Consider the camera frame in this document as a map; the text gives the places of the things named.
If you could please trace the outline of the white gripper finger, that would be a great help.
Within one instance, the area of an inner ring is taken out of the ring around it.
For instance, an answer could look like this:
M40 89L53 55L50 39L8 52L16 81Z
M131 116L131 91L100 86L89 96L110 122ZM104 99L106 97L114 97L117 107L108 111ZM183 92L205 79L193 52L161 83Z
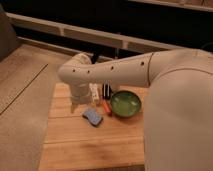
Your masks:
M77 105L75 103L72 103L71 104L71 113L74 113L75 112L75 109L76 109Z

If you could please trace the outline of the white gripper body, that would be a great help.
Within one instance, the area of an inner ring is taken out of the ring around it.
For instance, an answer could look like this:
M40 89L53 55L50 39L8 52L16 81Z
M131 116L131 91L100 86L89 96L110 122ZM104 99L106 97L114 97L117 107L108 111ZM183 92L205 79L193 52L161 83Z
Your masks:
M70 85L71 101L75 104L87 104L91 101L91 91L88 84Z

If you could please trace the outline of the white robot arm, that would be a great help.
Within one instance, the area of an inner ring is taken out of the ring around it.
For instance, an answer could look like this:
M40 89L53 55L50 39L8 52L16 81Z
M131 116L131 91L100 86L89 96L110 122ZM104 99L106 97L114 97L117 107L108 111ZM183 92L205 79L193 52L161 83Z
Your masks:
M213 171L213 53L186 48L97 64L80 53L58 74L77 103L90 83L147 87L145 171Z

